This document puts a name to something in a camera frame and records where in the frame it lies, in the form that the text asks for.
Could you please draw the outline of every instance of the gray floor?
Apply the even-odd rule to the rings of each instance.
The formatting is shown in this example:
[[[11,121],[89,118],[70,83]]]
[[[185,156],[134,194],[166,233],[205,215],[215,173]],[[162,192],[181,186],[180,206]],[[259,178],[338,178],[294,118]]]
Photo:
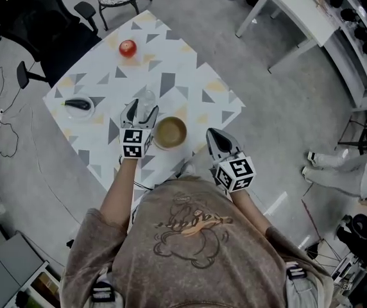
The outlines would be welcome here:
[[[72,10],[79,1],[64,3]],[[84,1],[98,7],[96,0]],[[261,211],[294,243],[306,239],[308,245],[317,236],[303,199],[320,234],[331,233],[355,200],[316,185],[307,192],[310,185],[300,174],[307,163],[304,153],[308,149],[332,153],[351,115],[345,86],[327,55],[316,47],[287,72],[270,74],[268,66],[303,39],[285,15],[269,18],[271,6],[238,39],[234,32],[250,11],[244,0],[154,0],[151,4],[139,0],[138,5],[178,32],[246,105],[226,130],[252,156],[258,176],[250,193]],[[124,6],[107,9],[104,15],[108,32],[99,15],[95,16],[101,37],[135,12]],[[28,67],[33,63],[22,47],[6,39],[0,41],[5,77],[0,108],[6,108],[19,90],[15,69],[21,60]],[[38,64],[32,71],[41,73]],[[99,206],[105,191],[44,106],[42,97],[48,90],[45,83],[31,81],[4,117],[19,134],[19,142],[14,158],[0,157],[0,197],[14,229],[24,232],[56,260],[58,263],[48,258],[59,272],[68,254],[65,242],[77,231],[86,210]],[[0,127],[4,154],[14,151],[15,141],[9,126]],[[199,174],[209,176],[207,150],[194,161]]]

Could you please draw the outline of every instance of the black and white marker cube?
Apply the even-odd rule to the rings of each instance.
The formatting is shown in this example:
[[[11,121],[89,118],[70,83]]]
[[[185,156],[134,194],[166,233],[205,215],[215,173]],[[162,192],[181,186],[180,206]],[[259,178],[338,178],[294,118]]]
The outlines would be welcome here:
[[[124,158],[142,158],[151,145],[151,129],[120,129],[119,135]]]
[[[234,160],[219,163],[215,178],[229,192],[235,192],[248,188],[255,176],[252,159],[240,153]]]

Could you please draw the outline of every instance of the gray pants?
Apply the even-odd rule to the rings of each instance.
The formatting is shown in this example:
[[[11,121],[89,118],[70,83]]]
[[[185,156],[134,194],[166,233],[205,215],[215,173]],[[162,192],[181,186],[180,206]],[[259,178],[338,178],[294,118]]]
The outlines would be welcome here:
[[[314,161],[319,167],[325,169],[309,168],[305,174],[307,180],[325,187],[336,188],[352,196],[361,195],[361,182],[367,154],[355,158],[316,154]]]

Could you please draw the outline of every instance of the wooden bowl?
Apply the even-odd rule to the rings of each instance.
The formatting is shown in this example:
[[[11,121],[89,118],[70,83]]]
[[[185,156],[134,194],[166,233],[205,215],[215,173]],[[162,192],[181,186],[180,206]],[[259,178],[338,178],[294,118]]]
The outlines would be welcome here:
[[[181,145],[185,141],[186,135],[185,123],[175,116],[169,116],[157,124],[154,136],[155,144],[163,150],[169,150]]]

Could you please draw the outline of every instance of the brown t-shirt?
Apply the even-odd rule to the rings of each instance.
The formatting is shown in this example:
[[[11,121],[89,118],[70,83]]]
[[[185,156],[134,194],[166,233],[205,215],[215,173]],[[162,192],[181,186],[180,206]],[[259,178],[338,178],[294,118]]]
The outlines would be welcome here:
[[[166,182],[144,197],[128,236],[88,211],[62,279],[62,307],[83,307],[110,265],[125,307],[286,307],[285,261],[319,270],[273,227],[266,237],[214,184]]]

